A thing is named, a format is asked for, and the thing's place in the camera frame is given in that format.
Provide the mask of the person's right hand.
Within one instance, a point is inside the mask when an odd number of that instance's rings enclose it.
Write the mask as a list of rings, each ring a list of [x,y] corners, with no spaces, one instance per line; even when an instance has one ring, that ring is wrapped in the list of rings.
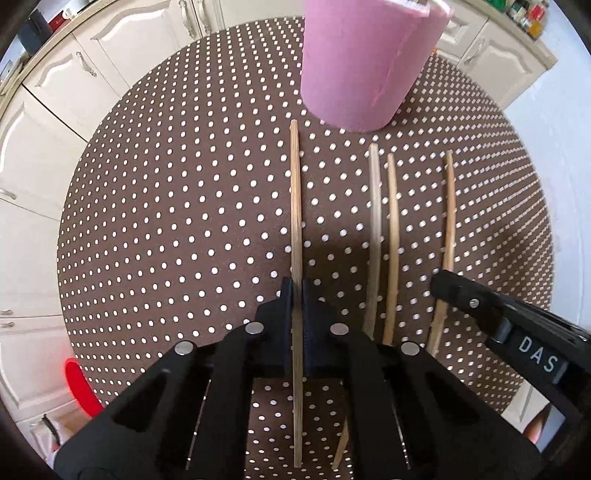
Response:
[[[552,405],[548,403],[524,429],[524,436],[533,444],[536,444],[539,441],[551,409]]]

